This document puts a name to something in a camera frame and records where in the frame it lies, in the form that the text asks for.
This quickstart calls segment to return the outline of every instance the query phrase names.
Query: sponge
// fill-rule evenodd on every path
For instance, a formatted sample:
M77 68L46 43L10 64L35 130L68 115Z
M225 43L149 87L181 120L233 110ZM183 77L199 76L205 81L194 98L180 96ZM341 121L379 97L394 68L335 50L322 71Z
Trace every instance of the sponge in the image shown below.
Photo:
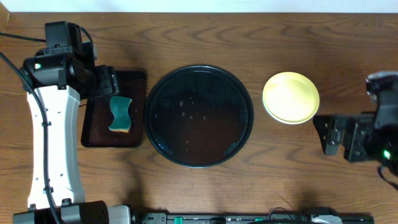
M114 116L109 130L114 132L128 133L131 127L131 119L129 116L129 105L132 99L123 96L112 96L110 107Z

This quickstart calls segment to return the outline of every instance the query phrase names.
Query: dark plate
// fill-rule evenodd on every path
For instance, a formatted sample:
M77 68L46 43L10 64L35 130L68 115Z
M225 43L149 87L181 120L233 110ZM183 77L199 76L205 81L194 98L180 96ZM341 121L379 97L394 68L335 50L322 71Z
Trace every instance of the dark plate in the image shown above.
M111 96L87 100L81 144L85 147L137 147L141 144L144 128L146 75L138 71L116 71L119 94L132 99L129 106L131 128L128 133L109 130L113 114L109 105Z
M144 125L154 147L187 167L209 167L233 157L253 126L253 105L244 85L209 65L180 68L148 96Z

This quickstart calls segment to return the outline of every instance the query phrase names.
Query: black cable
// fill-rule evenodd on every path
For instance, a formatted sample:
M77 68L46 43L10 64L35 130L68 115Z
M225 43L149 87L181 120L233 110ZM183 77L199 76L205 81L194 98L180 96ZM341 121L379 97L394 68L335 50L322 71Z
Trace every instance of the black cable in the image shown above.
M268 214L268 220L271 220L272 213L273 213L275 210L277 210L277 209L282 209L282 210L285 210L285 211L287 212L286 208L283 208L283 207L276 207L276 208L272 209L272 210L269 212L269 214Z
M377 168L377 173L379 174L379 176L381 177L381 179L383 179L384 181L386 181L389 185L391 185L393 188L395 188L396 190L398 190L398 184L394 183L388 179L386 179L383 175L383 170L384 170L385 166L379 166Z
M12 38L17 38L17 39L22 39L22 40L31 40L31 41L36 41L36 42L46 42L43 39L38 39L38 38L31 38L31 37L23 37L23 36L19 36L19 35L14 35L14 34L6 34L3 32L0 32L0 35L3 35L5 37L12 37Z
M299 221L299 220L263 220L263 221L252 222L252 223L249 223L249 224L273 224L273 223L280 223L280 224L311 224L311 223L314 223L314 222Z
M33 87L30 83L25 79L25 76L22 72L2 53L0 52L0 57L13 69L15 73L22 80L23 84L27 87L30 94L33 95L37 106L39 107L40 114L43 119L43 137L44 137L44 158L43 158L43 170L44 170L44 190L47 195L47 200L49 201L49 206L51 213L54 217L56 224L62 224L61 218L57 215L57 211L55 209L56 205L54 199L52 198L50 181L49 181L49 122L47 121L47 115L43 106L43 103L40 101L39 96L37 96L36 92L33 90Z

